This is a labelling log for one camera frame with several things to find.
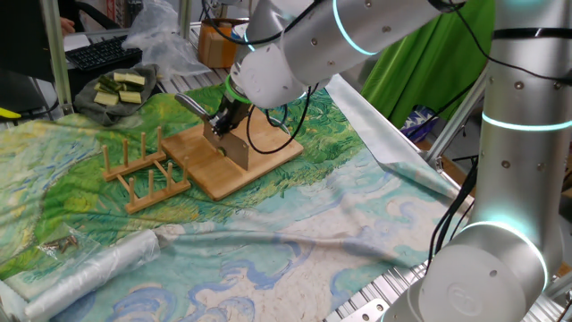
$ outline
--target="person's hand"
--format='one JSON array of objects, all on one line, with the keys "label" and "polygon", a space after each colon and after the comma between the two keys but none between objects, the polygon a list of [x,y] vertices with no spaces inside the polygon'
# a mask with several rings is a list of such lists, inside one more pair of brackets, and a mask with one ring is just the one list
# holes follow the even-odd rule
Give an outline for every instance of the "person's hand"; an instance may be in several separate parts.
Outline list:
[{"label": "person's hand", "polygon": [[75,29],[73,28],[75,22],[60,17],[60,24],[62,24],[62,34],[64,37],[75,32]]}]

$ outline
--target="plastic bag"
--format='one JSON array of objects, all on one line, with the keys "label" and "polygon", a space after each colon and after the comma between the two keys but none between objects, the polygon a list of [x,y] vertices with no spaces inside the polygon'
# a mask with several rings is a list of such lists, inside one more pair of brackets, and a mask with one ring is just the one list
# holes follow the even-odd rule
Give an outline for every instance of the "plastic bag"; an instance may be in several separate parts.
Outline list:
[{"label": "plastic bag", "polygon": [[83,233],[61,224],[47,238],[46,242],[38,245],[38,249],[47,256],[66,264],[67,268],[75,268],[102,247],[99,242],[92,240]]},{"label": "plastic bag", "polygon": [[132,233],[66,272],[52,287],[31,301],[24,308],[24,314],[30,321],[48,321],[112,278],[135,270],[160,255],[155,233],[150,230]]},{"label": "plastic bag", "polygon": [[179,36],[178,15],[165,0],[144,0],[123,48],[143,51],[143,65],[156,64],[163,80],[174,74],[199,75],[210,69],[197,60],[190,43]]}]

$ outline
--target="wooden cutting board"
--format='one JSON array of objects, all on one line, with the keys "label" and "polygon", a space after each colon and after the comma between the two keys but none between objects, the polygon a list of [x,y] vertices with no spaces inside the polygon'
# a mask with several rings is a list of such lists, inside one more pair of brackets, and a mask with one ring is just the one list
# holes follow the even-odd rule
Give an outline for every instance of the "wooden cutting board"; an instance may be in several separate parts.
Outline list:
[{"label": "wooden cutting board", "polygon": [[[248,144],[245,119],[234,135]],[[187,165],[190,178],[212,200],[223,199],[280,165],[299,156],[304,148],[295,140],[280,152],[262,155],[250,148],[248,152],[248,170],[234,164],[228,157],[221,155],[203,136],[203,124],[179,132],[161,142],[161,146],[181,168],[182,161],[189,157]],[[263,151],[273,150],[284,144],[290,135],[280,128],[268,124],[264,113],[257,108],[250,122],[250,137],[254,145]]]}]

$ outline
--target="wire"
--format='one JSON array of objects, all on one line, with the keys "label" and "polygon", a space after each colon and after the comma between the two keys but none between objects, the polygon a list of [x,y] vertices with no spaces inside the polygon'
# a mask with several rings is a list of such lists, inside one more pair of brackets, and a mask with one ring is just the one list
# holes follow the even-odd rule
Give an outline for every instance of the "wire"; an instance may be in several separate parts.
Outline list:
[{"label": "wire", "polygon": [[560,317],[556,320],[556,322],[562,322],[564,321],[564,317],[566,316],[566,313],[568,313],[568,310],[570,309],[570,306],[572,306],[572,299],[570,299],[568,301],[568,304],[566,304],[566,308],[564,308],[564,311],[562,312],[562,314],[560,314]]},{"label": "wire", "polygon": [[284,109],[284,117],[282,118],[282,121],[281,121],[281,122],[279,122],[278,120],[276,120],[276,119],[273,118],[273,117],[270,117],[270,114],[268,113],[268,110],[267,110],[267,109],[265,110],[266,120],[267,120],[268,123],[269,123],[270,125],[272,125],[273,127],[282,127],[282,126],[284,126],[284,125],[286,124],[286,119],[288,118],[288,105],[287,105],[287,104],[284,104],[284,105],[282,106],[282,108]]},{"label": "wire", "polygon": [[213,21],[213,18],[211,17],[210,13],[208,12],[207,8],[210,8],[207,4],[206,4],[206,0],[201,0],[201,3],[203,5],[203,10],[205,10],[205,14],[206,14],[206,19],[208,20],[208,22],[210,22],[211,26],[214,28],[214,30],[216,32],[218,32],[219,35],[221,35],[221,37],[225,38],[226,40],[235,43],[237,45],[243,45],[243,46],[254,46],[254,45],[262,45],[265,43],[269,43],[271,41],[275,41],[276,39],[278,39],[282,33],[286,33],[288,31],[290,31],[292,28],[294,28],[294,26],[296,26],[300,21],[302,21],[302,19],[304,19],[304,17],[306,17],[310,12],[312,12],[312,10],[314,10],[314,8],[316,8],[320,3],[322,3],[324,0],[315,0],[308,8],[306,8],[306,10],[299,15],[293,22],[291,22],[288,27],[286,27],[286,29],[284,29],[283,31],[268,37],[268,38],[264,38],[264,39],[260,39],[260,40],[255,40],[255,41],[244,41],[244,40],[238,40],[232,37],[227,36],[226,34],[224,34],[216,25],[216,23]]},{"label": "wire", "polygon": [[457,198],[455,199],[455,201],[453,201],[453,203],[450,206],[449,215],[447,216],[447,219],[443,224],[443,227],[439,234],[439,238],[437,239],[437,244],[435,245],[435,254],[437,254],[441,250],[443,243],[447,238],[447,232],[449,231],[450,223],[453,220],[455,214],[457,213],[457,210],[461,207],[461,205],[465,201],[465,198],[469,195],[469,193],[471,193],[471,191],[476,185],[477,167],[478,167],[478,161],[473,163],[473,166],[471,167],[471,170],[469,171],[465,182],[463,182],[463,185],[461,186],[461,190],[458,193]]},{"label": "wire", "polygon": [[318,88],[318,84],[315,85],[314,90],[312,90],[311,86],[307,88],[306,105],[304,106],[304,112],[302,113],[302,117],[300,118],[300,122],[298,123],[298,128],[294,131],[294,134],[292,134],[290,136],[290,138],[286,141],[286,143],[282,144],[279,148],[275,148],[274,150],[271,150],[271,151],[260,150],[259,148],[257,148],[254,145],[254,142],[252,142],[252,138],[250,137],[250,120],[252,119],[252,113],[254,112],[254,109],[256,108],[253,105],[252,108],[250,109],[250,113],[248,114],[248,119],[247,119],[247,139],[248,139],[248,143],[250,144],[250,147],[260,154],[269,155],[269,154],[273,154],[276,152],[280,152],[284,148],[286,148],[289,144],[291,144],[292,141],[294,141],[294,139],[296,139],[296,136],[300,132],[300,129],[302,129],[302,123],[304,122],[304,119],[306,118],[306,113],[307,113],[307,110],[310,106],[310,97],[312,96],[312,94],[315,93],[317,88]]},{"label": "wire", "polygon": [[[431,266],[431,262],[433,260],[433,251],[434,255],[437,255],[437,253],[441,250],[442,245],[447,236],[447,232],[449,231],[451,220],[457,213],[457,210],[465,201],[465,198],[469,195],[469,193],[473,190],[473,188],[476,185],[477,166],[478,166],[478,160],[473,163],[473,166],[471,167],[471,170],[469,171],[465,182],[463,182],[463,185],[461,186],[461,189],[458,192],[457,197],[455,198],[455,200],[453,200],[453,202],[449,206],[449,209],[447,209],[447,212],[445,212],[445,215],[441,218],[439,224],[437,224],[437,226],[433,230],[433,234],[431,236],[431,243],[429,245],[429,258],[427,260],[427,270],[429,269],[429,266]],[[437,234],[439,234],[439,238],[437,238],[437,242],[435,243],[435,238],[437,237]]]},{"label": "wire", "polygon": [[55,103],[52,105],[52,107],[50,107],[49,109],[47,109],[46,111],[43,112],[38,112],[38,113],[30,113],[30,115],[22,115],[21,117],[17,118],[17,119],[9,119],[9,118],[3,118],[0,117],[0,120],[2,121],[26,121],[26,120],[35,120],[40,116],[46,115],[48,113],[54,112],[54,110],[59,106],[57,100],[55,101]]},{"label": "wire", "polygon": [[435,115],[433,115],[429,118],[429,120],[425,121],[418,128],[414,129],[410,134],[408,134],[408,139],[411,140],[411,138],[413,138],[414,135],[419,133],[419,131],[423,130],[427,125],[431,124],[431,122],[434,119],[436,119],[437,117],[439,117],[439,115],[441,115],[443,112],[445,112],[447,110],[447,108],[449,108],[449,106],[453,105],[453,103],[455,103],[459,98],[463,97],[463,95],[465,95],[465,93],[467,93],[471,88],[473,88],[475,83],[476,83],[476,80],[473,81],[472,83],[470,83],[467,87],[465,87],[463,90],[461,90],[461,92],[458,93],[452,100],[450,100],[449,102],[447,102],[447,104],[445,104],[443,107],[441,107]]},{"label": "wire", "polygon": [[[272,116],[270,116],[270,119],[271,119],[272,121],[279,122],[279,120],[276,120],[276,119],[273,118]],[[291,134],[290,134],[290,130],[288,130],[288,127],[286,126],[286,124],[283,124],[283,125],[281,126],[281,129],[283,129],[286,133],[288,133],[288,135],[291,135]]]},{"label": "wire", "polygon": [[479,155],[473,155],[473,156],[468,156],[468,157],[458,157],[458,158],[452,159],[451,161],[459,162],[459,161],[471,160],[471,165],[472,165],[473,162],[475,162],[475,159],[478,157],[479,157]]},{"label": "wire", "polygon": [[457,16],[461,19],[461,21],[463,22],[463,24],[465,25],[465,27],[467,28],[469,34],[471,34],[471,37],[473,38],[473,40],[475,41],[475,44],[477,46],[477,48],[479,49],[479,51],[481,52],[481,54],[483,54],[483,56],[485,56],[488,60],[490,60],[491,62],[495,62],[497,64],[509,67],[509,68],[513,68],[516,70],[519,70],[521,72],[526,72],[530,75],[533,75],[534,77],[538,77],[540,79],[543,80],[549,80],[549,81],[557,81],[560,82],[562,84],[566,84],[569,86],[572,86],[572,77],[568,77],[568,78],[557,78],[557,77],[549,77],[549,76],[543,76],[540,74],[537,74],[535,72],[531,72],[525,68],[519,67],[519,66],[515,66],[513,64],[507,64],[507,63],[503,63],[498,59],[494,59],[492,57],[490,57],[487,53],[484,52],[483,47],[481,47],[481,44],[479,43],[478,38],[476,37],[475,33],[473,32],[473,30],[471,29],[471,26],[469,26],[467,20],[465,20],[465,17],[463,17],[463,15],[461,14],[461,12],[459,11],[458,7],[454,7],[455,4],[453,4],[453,0],[449,0],[450,4],[453,6],[451,7],[453,9],[453,11],[457,14]]},{"label": "wire", "polygon": [[455,236],[455,233],[457,232],[458,228],[461,226],[463,219],[465,219],[468,212],[471,211],[471,209],[473,208],[474,205],[475,205],[475,201],[473,200],[473,203],[471,203],[471,206],[468,207],[468,209],[465,211],[465,214],[463,214],[463,216],[459,219],[457,225],[455,226],[455,229],[453,230],[453,233],[450,235],[449,242],[453,240],[453,237]]}]

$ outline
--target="black keyboard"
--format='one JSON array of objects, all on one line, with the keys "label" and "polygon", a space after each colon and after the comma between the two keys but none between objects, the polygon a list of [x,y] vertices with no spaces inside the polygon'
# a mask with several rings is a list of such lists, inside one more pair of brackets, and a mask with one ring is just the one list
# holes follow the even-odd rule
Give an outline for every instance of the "black keyboard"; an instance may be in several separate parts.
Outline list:
[{"label": "black keyboard", "polygon": [[70,50],[66,58],[82,71],[92,71],[96,68],[117,63],[126,59],[141,57],[141,50],[123,49],[122,43],[127,36],[104,40],[100,43]]}]

